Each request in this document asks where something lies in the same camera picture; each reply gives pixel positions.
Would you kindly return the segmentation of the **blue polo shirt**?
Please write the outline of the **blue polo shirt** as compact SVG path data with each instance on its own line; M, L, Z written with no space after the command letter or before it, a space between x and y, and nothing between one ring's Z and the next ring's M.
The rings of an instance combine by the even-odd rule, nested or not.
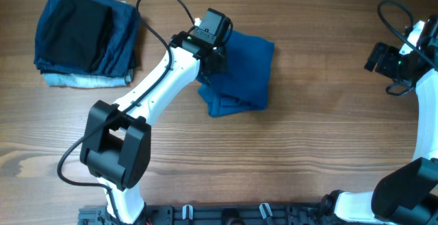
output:
M209 76L208 82L198 89L209 116L267 109L275 44L233 31L225 48L227 71Z

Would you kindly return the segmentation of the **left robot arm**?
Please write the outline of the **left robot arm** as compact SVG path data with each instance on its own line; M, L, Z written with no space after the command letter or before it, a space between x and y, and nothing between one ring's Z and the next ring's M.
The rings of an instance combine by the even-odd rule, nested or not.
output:
M173 98L195 79L227 68L230 18L209 8L190 32L174 35L161 62L132 91L89 111L79 156L105 188L107 205L79 212L79 224L148 224L139 181L151 158L151 127Z

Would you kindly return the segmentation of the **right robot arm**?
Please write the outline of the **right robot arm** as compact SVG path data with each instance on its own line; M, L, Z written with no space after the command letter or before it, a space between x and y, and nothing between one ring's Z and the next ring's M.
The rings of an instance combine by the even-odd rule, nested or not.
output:
M302 214L322 224L436 224L437 17L410 24L399 48L379 42L365 69L391 78L417 103L412 155L367 191L335 190Z

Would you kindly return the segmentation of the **navy blue folded garment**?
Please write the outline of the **navy blue folded garment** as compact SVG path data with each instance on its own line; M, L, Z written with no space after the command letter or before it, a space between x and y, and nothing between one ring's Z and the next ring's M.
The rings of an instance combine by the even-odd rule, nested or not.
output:
M129 69L136 67L133 50L139 27L138 14L132 5L118 0L93 0L112 8L114 24L105 55L95 71L85 72L76 68L57 66L41 58L40 48L42 46L42 28L59 1L60 0L47 1L37 24L34 64L40 72L124 77Z

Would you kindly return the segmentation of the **black folded garment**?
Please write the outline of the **black folded garment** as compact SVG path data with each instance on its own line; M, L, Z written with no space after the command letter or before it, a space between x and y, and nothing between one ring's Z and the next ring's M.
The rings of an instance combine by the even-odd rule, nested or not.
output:
M113 29L112 8L93 0L60 0L42 28L41 58L53 65L93 72Z

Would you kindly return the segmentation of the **light grey folded garment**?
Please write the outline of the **light grey folded garment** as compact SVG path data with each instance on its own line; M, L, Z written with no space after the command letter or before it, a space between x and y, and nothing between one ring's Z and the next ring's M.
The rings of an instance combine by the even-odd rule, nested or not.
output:
M85 89L112 88L129 85L133 80L133 69L129 69L124 77L45 73L43 78L48 86Z

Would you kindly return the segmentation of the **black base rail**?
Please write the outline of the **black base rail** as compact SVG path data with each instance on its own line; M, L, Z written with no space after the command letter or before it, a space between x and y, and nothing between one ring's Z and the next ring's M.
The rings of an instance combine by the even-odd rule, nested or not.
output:
M148 205L133 224L153 225L221 225L228 217L236 217L248 225L312 225L344 224L330 214L327 208L317 203L292 203L271 205L262 203L244 206L197 207L190 204L182 207L171 205Z

